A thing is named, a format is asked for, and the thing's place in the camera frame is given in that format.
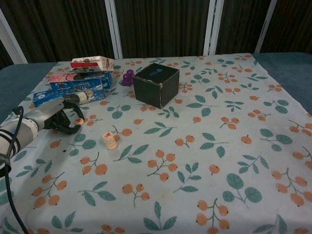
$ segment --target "dark curtain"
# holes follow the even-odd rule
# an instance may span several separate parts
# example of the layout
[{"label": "dark curtain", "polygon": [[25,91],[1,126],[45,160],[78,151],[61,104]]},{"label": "dark curtain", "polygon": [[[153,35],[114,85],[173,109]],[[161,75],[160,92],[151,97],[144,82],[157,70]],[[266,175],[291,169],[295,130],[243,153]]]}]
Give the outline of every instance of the dark curtain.
[{"label": "dark curtain", "polygon": [[28,62],[114,52],[104,0],[0,0]]},{"label": "dark curtain", "polygon": [[215,53],[254,53],[270,2],[225,0]]},{"label": "dark curtain", "polygon": [[312,53],[312,1],[278,0],[261,52]]},{"label": "dark curtain", "polygon": [[199,56],[208,0],[115,0],[124,58]]},{"label": "dark curtain", "polygon": [[0,53],[1,53],[1,56],[0,56],[0,70],[1,70],[2,68],[5,68],[13,64],[1,40],[0,40]]}]

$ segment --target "purple toy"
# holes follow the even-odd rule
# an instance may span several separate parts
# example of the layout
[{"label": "purple toy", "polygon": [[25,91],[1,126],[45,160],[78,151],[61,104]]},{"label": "purple toy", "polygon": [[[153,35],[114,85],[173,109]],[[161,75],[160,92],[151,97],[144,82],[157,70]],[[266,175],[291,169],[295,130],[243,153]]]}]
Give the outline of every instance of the purple toy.
[{"label": "purple toy", "polygon": [[129,69],[126,74],[123,74],[123,76],[122,76],[123,80],[122,80],[121,84],[123,86],[131,86],[133,83],[133,81],[132,81],[133,75],[134,75],[133,70]]}]

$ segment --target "red and white box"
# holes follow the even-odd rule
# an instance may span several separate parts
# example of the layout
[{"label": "red and white box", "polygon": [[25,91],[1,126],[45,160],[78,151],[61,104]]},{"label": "red and white box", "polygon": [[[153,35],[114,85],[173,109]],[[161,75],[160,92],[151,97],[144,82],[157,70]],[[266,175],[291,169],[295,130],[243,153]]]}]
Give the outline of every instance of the red and white box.
[{"label": "red and white box", "polygon": [[104,72],[114,71],[114,60],[103,56],[74,58],[70,63],[73,72]]}]

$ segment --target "black cube box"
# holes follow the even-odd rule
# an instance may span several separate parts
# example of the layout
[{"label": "black cube box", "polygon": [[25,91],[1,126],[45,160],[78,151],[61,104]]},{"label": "black cube box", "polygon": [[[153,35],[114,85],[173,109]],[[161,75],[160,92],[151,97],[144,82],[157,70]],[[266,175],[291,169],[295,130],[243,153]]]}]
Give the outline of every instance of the black cube box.
[{"label": "black cube box", "polygon": [[162,109],[179,88],[178,69],[152,63],[133,76],[136,99]]}]

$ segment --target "floral tablecloth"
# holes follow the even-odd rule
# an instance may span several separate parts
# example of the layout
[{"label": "floral tablecloth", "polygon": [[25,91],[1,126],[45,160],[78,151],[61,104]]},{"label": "floral tablecloth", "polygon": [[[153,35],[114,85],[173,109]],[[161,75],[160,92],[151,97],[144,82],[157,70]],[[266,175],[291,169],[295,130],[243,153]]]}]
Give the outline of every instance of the floral tablecloth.
[{"label": "floral tablecloth", "polygon": [[[120,85],[151,62],[180,70],[162,110]],[[58,63],[34,91],[68,71]],[[106,99],[81,106],[79,133],[43,130],[12,159],[30,233],[312,232],[311,115],[250,54],[121,59],[112,76]],[[32,94],[22,105],[34,108]],[[0,208],[0,231],[21,233],[3,179]]]}]

